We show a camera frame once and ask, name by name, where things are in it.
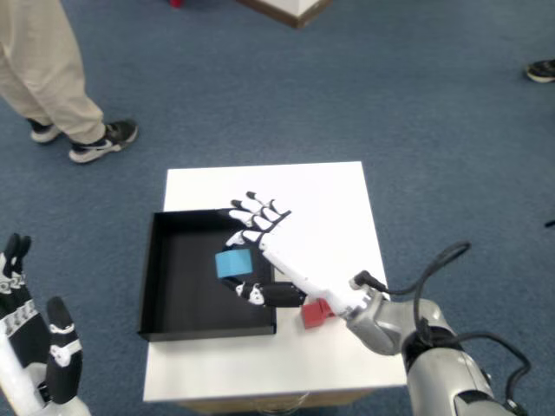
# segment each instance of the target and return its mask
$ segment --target white sole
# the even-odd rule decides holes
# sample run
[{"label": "white sole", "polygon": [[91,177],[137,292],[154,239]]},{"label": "white sole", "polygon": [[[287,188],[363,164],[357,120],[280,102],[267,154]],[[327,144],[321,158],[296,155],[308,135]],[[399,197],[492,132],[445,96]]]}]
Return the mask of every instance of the white sole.
[{"label": "white sole", "polygon": [[62,130],[60,130],[58,127],[56,126],[52,126],[48,132],[46,133],[36,133],[36,132],[31,132],[31,139],[35,142],[35,143],[39,143],[41,145],[45,145],[47,143],[50,143],[51,141],[56,140],[56,138],[62,134]]},{"label": "white sole", "polygon": [[553,82],[555,81],[555,77],[551,77],[551,76],[536,76],[534,74],[530,74],[530,70],[527,69],[526,70],[526,75],[528,75],[528,78],[530,78],[532,81],[534,82],[538,82],[540,84],[546,84],[548,82]]},{"label": "white sole", "polygon": [[84,164],[84,163],[92,162],[93,160],[97,160],[102,156],[104,156],[105,154],[108,154],[111,152],[120,152],[135,141],[135,139],[137,138],[138,132],[139,132],[139,128],[136,127],[133,134],[131,134],[131,136],[129,137],[129,139],[126,140],[125,143],[121,143],[119,145],[109,147],[108,149],[101,149],[101,150],[86,152],[83,154],[79,154],[74,152],[73,150],[70,150],[69,158],[75,163]]}]

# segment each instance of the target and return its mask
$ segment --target wooden edge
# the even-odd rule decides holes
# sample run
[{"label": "wooden edge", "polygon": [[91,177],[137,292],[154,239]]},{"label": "wooden edge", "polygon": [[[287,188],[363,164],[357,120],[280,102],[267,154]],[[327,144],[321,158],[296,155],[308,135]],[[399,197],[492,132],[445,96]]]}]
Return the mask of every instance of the wooden edge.
[{"label": "wooden edge", "polygon": [[[342,406],[348,405],[355,400],[372,393],[371,389],[355,391],[339,391],[327,393],[311,393],[300,407],[322,407],[322,406]],[[299,394],[285,394],[278,396],[263,396],[250,398],[235,398],[223,400],[198,400],[185,401],[180,405],[199,413],[236,413],[236,412],[256,412],[266,407],[275,409],[280,404],[284,408],[291,407],[299,397]]]},{"label": "wooden edge", "polygon": [[325,8],[327,8],[332,0],[319,0],[312,7],[306,10],[301,16],[290,15],[263,0],[237,0],[239,3],[244,4],[251,9],[267,15],[278,22],[285,23],[294,29],[301,29],[318,16]]}]

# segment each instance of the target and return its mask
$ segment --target blue carpet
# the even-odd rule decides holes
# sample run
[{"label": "blue carpet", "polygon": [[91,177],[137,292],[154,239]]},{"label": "blue carpet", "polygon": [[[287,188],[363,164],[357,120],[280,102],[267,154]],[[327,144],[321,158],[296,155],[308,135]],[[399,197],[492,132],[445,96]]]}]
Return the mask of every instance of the blue carpet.
[{"label": "blue carpet", "polygon": [[[62,296],[95,415],[178,415],[141,402],[135,333],[150,214],[167,168],[362,160],[388,279],[401,287],[448,244],[473,249],[430,281],[459,331],[491,329],[533,360],[517,398],[553,409],[555,85],[522,76],[555,56],[551,0],[336,0],[295,31],[229,0],[64,2],[88,91],[140,138],[90,166],[36,146],[0,104],[0,230],[35,239],[38,305]],[[502,394],[517,365],[468,346]],[[5,405],[0,413],[6,414]],[[404,389],[326,415],[409,415]]]}]

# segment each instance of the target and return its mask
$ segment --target sneaker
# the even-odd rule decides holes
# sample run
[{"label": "sneaker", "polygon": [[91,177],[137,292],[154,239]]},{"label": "sneaker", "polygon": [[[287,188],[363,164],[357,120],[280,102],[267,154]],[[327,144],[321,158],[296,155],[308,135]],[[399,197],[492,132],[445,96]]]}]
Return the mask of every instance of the sneaker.
[{"label": "sneaker", "polygon": [[545,84],[555,81],[555,60],[539,61],[526,67],[526,75],[532,81]]},{"label": "sneaker", "polygon": [[35,141],[35,143],[40,143],[41,145],[45,145],[54,141],[56,137],[62,134],[62,130],[56,127],[54,124],[50,124],[49,126],[43,126],[41,123],[34,121],[32,119],[27,119],[30,123],[31,128],[33,131],[31,132],[31,139]]},{"label": "sneaker", "polygon": [[107,124],[104,136],[95,143],[89,145],[72,143],[69,158],[75,163],[88,163],[107,153],[119,152],[133,143],[138,130],[135,122],[131,120]]}]

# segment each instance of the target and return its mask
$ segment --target person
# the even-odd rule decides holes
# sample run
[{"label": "person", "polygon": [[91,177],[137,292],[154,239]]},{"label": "person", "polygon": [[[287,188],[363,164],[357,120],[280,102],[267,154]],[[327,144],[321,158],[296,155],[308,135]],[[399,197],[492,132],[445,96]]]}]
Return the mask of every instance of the person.
[{"label": "person", "polygon": [[526,67],[526,75],[532,81],[542,84],[555,81],[555,59],[531,63]]},{"label": "person", "polygon": [[81,53],[60,0],[0,0],[0,95],[29,121],[35,142],[65,133],[75,163],[119,152],[137,136],[132,120],[105,124],[88,98]]}]

